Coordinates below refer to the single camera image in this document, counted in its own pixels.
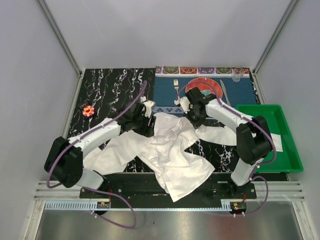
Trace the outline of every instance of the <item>green tray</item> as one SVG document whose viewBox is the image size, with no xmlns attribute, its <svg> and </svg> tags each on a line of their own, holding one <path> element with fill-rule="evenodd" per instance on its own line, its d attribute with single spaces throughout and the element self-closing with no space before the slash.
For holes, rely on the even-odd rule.
<svg viewBox="0 0 320 240">
<path fill-rule="evenodd" d="M 294 139 L 291 135 L 284 112 L 279 105 L 237 105 L 236 109 L 244 114 L 256 117 L 263 116 L 272 134 L 281 135 L 283 152 L 276 153 L 273 163 L 261 165 L 256 171 L 258 173 L 270 172 L 301 172 L 302 166 Z M 263 161 L 270 161 L 273 157 L 271 152 Z"/>
</svg>

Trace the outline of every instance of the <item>white wall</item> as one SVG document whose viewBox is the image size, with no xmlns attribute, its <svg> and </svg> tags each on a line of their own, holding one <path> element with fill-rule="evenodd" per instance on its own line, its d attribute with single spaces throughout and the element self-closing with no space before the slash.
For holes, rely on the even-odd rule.
<svg viewBox="0 0 320 240">
<path fill-rule="evenodd" d="M 0 239 L 17 240 L 76 73 L 35 0 L 0 7 Z"/>
<path fill-rule="evenodd" d="M 320 1 L 300 1 L 258 73 L 268 104 L 280 104 L 304 172 L 299 179 L 320 236 Z"/>
<path fill-rule="evenodd" d="M 46 2 L 81 68 L 253 68 L 290 0 Z"/>
</svg>

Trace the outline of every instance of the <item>crumpled fabric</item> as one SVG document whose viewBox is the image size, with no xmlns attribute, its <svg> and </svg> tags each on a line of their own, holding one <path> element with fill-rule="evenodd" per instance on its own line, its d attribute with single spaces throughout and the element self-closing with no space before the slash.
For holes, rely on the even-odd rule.
<svg viewBox="0 0 320 240">
<path fill-rule="evenodd" d="M 102 175 L 121 173 L 138 156 L 155 173 L 159 185 L 173 202 L 193 192 L 215 168 L 205 158 L 185 152 L 199 139 L 221 145 L 237 145 L 236 134 L 228 127 L 202 125 L 194 129 L 185 117 L 156 113 L 154 136 L 128 131 L 96 148 L 83 161 L 88 170 Z"/>
</svg>

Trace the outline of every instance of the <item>metal sheet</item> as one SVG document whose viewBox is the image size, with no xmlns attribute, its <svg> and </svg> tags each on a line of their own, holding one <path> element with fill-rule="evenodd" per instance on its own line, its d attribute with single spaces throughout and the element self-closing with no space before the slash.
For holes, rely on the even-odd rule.
<svg viewBox="0 0 320 240">
<path fill-rule="evenodd" d="M 258 207 L 249 202 L 249 211 Z M 105 217 L 132 224 L 130 212 L 110 211 Z M 213 212 L 137 212 L 137 229 L 128 230 L 95 219 L 86 211 L 45 210 L 37 240 L 302 240 L 289 202 L 268 202 L 257 214 L 233 218 Z"/>
</svg>

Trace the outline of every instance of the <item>silverware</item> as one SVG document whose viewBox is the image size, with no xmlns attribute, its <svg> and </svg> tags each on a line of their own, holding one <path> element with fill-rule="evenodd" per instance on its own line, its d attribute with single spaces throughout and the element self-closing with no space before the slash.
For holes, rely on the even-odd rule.
<svg viewBox="0 0 320 240">
<path fill-rule="evenodd" d="M 174 89 L 176 90 L 176 94 L 179 94 L 179 82 L 178 79 L 173 79 L 173 86 Z"/>
<path fill-rule="evenodd" d="M 229 105 L 231 107 L 231 103 L 228 99 L 228 95 L 227 95 L 227 90 L 226 90 L 226 86 L 224 84 L 224 82 L 220 79 L 220 84 L 221 84 L 221 88 L 222 88 L 222 92 L 225 96 L 225 99 L 226 99 L 226 104 Z"/>
</svg>

